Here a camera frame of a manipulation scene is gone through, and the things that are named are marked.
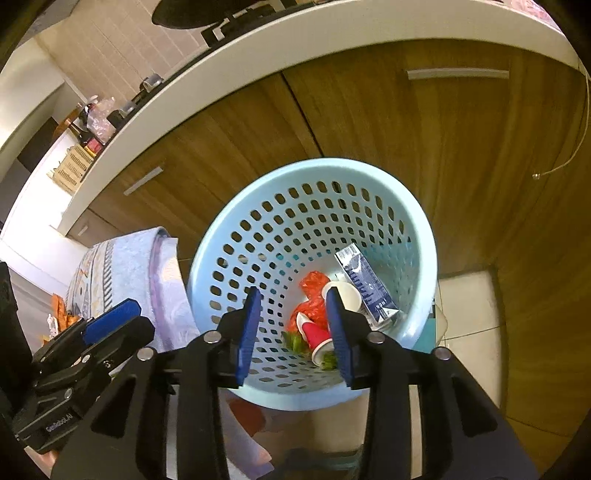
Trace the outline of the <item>dark blue milk carton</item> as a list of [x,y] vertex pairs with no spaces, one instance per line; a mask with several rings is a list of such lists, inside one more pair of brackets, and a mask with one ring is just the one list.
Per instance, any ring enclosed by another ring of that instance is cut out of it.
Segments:
[[346,246],[335,253],[335,259],[361,294],[370,327],[384,330],[393,325],[400,309],[358,246],[355,243]]

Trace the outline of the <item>green vegetable scrap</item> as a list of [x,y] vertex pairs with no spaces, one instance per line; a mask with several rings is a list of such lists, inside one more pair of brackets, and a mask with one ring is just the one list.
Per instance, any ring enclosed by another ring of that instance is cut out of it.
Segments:
[[310,361],[322,371],[334,371],[338,368],[338,359],[332,339],[325,340],[314,350],[311,350],[311,347],[305,343],[301,333],[283,332],[283,341],[288,350],[304,357],[305,360]]

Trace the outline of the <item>red paper cup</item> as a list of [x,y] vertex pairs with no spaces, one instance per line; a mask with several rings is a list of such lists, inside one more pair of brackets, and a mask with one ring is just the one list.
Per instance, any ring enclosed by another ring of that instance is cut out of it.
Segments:
[[318,326],[304,313],[297,314],[297,330],[311,350],[311,362],[318,367],[324,366],[325,360],[335,351],[329,330]]

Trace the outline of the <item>orange paper cup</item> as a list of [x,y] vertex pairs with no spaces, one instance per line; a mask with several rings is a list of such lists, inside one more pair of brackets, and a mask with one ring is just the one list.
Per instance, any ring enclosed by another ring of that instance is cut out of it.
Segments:
[[324,287],[322,287],[322,299],[327,299],[328,292],[332,288],[338,290],[342,305],[344,305],[346,310],[352,312],[359,312],[361,310],[363,305],[362,295],[353,284],[339,280],[329,281]]

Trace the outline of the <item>red orange plastic wrapper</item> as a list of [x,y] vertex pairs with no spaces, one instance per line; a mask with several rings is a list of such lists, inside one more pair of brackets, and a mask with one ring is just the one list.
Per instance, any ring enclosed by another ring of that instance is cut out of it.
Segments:
[[287,322],[287,332],[297,331],[297,314],[303,313],[319,327],[328,328],[328,317],[325,313],[325,299],[322,298],[322,288],[329,283],[329,277],[320,271],[311,271],[300,282],[301,291],[307,299],[301,302],[291,312]]

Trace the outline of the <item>light blue perforated trash basket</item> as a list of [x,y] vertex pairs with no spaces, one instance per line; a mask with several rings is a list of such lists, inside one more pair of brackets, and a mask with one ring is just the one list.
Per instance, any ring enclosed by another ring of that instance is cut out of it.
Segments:
[[312,271],[342,277],[335,258],[356,245],[401,316],[385,333],[414,347],[431,313],[438,259],[421,205],[372,165],[328,158],[290,164],[254,181],[217,215],[191,265],[187,297],[200,331],[262,295],[249,376],[238,396],[274,410],[311,411],[356,398],[338,372],[291,352],[283,333]]

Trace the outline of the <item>wooden kitchen cabinet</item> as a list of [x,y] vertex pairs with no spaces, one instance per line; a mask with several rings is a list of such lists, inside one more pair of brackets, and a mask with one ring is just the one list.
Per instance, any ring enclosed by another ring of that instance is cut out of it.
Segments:
[[117,155],[90,210],[162,225],[188,253],[242,187],[344,157],[417,197],[444,274],[497,271],[507,416],[571,437],[590,408],[590,131],[583,75],[518,47],[396,42],[288,68]]

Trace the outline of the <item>patterned blue tablecloth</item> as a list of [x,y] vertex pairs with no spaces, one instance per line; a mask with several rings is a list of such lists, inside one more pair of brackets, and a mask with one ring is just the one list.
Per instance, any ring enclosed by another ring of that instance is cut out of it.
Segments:
[[94,245],[72,277],[66,310],[96,318],[132,299],[155,328],[152,348],[165,352],[186,346],[200,332],[181,278],[177,243],[164,228],[154,227]]

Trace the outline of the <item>woven cutlery basket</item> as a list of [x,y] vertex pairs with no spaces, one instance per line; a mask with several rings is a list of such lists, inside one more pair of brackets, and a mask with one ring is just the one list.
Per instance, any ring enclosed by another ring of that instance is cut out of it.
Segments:
[[71,146],[60,164],[52,171],[51,179],[62,190],[73,195],[94,163],[95,158],[81,146]]

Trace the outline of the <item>dark soy sauce bottle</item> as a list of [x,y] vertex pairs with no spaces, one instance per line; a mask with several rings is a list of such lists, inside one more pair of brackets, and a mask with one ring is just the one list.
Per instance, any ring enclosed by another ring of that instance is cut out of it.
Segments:
[[80,143],[90,155],[96,156],[103,150],[103,144],[90,129],[88,123],[90,105],[83,105],[82,103],[78,103],[77,107],[79,109],[78,120],[80,124],[80,134],[78,135],[78,137]]

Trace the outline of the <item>clear plastic bag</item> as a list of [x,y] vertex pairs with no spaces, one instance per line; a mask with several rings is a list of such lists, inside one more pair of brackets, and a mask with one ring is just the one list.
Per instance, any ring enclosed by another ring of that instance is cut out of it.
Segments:
[[89,126],[100,142],[105,145],[115,133],[115,127],[109,122],[108,116],[115,110],[114,97],[106,97],[93,103],[89,112]]

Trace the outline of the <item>black wok pan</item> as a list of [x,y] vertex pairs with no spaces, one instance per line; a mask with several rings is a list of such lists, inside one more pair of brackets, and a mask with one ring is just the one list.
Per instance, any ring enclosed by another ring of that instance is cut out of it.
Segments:
[[171,29],[193,29],[224,20],[259,0],[161,0],[151,21]]

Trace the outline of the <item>black gas stove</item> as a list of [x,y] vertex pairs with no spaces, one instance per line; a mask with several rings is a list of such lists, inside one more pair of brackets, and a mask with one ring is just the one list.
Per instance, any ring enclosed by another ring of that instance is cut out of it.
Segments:
[[141,108],[147,105],[155,94],[198,61],[259,27],[317,5],[317,1],[259,1],[224,20],[208,26],[197,27],[198,36],[205,42],[204,51],[187,61],[167,78],[162,78],[156,73],[144,78],[140,83],[139,92],[126,104],[115,108],[108,116],[109,122],[115,127],[115,130],[121,130]]

